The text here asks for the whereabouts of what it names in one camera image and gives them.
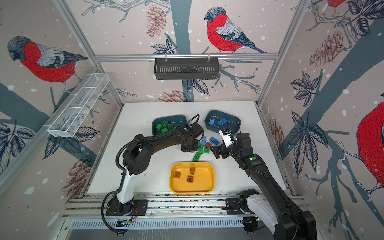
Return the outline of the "long green lego brick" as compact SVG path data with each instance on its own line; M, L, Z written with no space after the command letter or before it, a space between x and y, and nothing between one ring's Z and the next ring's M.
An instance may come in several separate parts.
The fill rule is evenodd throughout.
M198 162L201 158L202 154L197 152L193 157L193 162Z

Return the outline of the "blue lego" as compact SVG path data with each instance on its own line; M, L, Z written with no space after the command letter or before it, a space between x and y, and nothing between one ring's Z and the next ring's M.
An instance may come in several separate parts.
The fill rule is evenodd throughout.
M223 118L223 119L221 119L221 120L218 121L218 124L219 124L220 126L223 126L223 125L226 124L227 122L228 122L228 120L227 120L226 118Z

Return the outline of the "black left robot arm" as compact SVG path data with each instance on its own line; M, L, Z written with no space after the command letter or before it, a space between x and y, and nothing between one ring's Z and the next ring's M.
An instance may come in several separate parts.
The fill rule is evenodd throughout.
M122 170L119 188L109 192L102 202L101 215L127 216L136 211L134 189L138 177L149 166L153 154L165 148L179 145L184 153L199 149L198 137L204 135L204 129L198 124L200 115L195 115L186 125L178 125L168 133L145 137L136 135L117 153L115 163Z

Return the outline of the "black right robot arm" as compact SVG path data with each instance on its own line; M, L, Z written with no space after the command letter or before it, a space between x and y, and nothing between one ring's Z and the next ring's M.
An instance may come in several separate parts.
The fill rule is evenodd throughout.
M232 157L257 184L267 199L256 190L241 193L240 203L246 212L253 212L264 222L275 240L316 240L316 220L310 211L303 211L282 190L265 161L254 153L248 133L227 134L219 131L223 143L210 149L216 159Z

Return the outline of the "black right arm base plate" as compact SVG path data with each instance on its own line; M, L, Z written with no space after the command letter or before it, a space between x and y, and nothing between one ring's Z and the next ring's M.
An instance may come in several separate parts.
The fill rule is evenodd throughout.
M227 215L255 215L247 205L247 200L244 197L225 199L225 207Z

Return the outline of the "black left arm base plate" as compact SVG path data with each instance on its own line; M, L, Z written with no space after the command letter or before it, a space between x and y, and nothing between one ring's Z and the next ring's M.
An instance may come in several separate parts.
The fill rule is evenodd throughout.
M107 204L106 216L145 216L148 200L131 200L121 204L117 198Z

